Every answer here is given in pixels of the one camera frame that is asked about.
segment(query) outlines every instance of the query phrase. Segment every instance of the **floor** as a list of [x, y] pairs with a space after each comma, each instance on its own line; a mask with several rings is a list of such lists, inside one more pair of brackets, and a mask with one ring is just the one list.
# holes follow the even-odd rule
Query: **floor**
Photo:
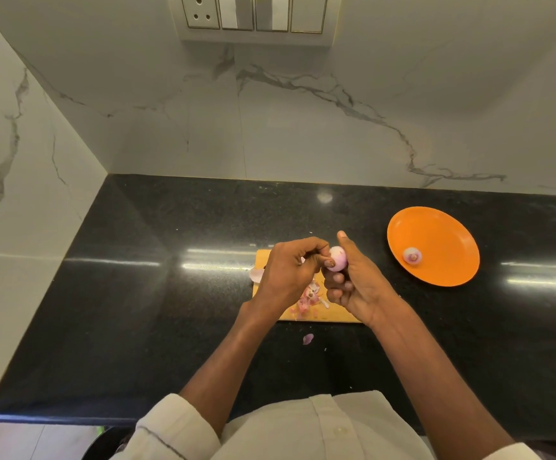
[[0, 423], [0, 460], [80, 460], [95, 426]]

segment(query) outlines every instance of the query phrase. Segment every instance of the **white shirt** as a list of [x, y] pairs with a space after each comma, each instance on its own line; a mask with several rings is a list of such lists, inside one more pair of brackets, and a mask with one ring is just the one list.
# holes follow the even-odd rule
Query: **white shirt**
[[[272, 403], [232, 420], [219, 439], [197, 410], [169, 394], [140, 419], [112, 460], [433, 460], [378, 391]], [[539, 460], [525, 444], [485, 460]]]

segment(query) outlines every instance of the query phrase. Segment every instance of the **oval plate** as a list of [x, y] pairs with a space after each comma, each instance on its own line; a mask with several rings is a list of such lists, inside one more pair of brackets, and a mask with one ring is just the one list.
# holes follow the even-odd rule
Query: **oval plate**
[[[476, 241], [465, 226], [435, 208], [410, 207], [389, 221], [387, 239], [391, 252], [410, 274], [436, 286], [459, 286], [474, 277], [481, 264]], [[418, 248], [423, 259], [405, 262], [408, 247]]]

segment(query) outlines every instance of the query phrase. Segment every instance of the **marble wall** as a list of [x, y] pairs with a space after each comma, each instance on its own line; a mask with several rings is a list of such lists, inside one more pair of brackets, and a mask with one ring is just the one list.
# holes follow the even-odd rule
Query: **marble wall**
[[556, 0], [343, 0], [330, 49], [182, 43], [166, 0], [0, 30], [111, 172], [556, 194]]
[[0, 378], [105, 175], [0, 34]]

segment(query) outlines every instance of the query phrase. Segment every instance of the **cutting board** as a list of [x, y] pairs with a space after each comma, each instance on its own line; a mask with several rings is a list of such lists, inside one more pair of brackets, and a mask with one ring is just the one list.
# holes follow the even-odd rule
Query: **cutting board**
[[[265, 268], [267, 259], [269, 258], [271, 250], [257, 250], [255, 257], [255, 268]], [[327, 300], [327, 289], [325, 289], [325, 278], [322, 273], [316, 273], [314, 276], [316, 282], [319, 283], [320, 291], [319, 297], [329, 304], [329, 308], [325, 308], [323, 302], [320, 301], [310, 307], [305, 315], [300, 319], [297, 318], [297, 311], [293, 312], [291, 307], [287, 309], [280, 317], [281, 321], [320, 321], [322, 323], [360, 323], [360, 321], [351, 315], [344, 307], [331, 303]], [[252, 287], [252, 295], [257, 293], [258, 285], [254, 284]]]

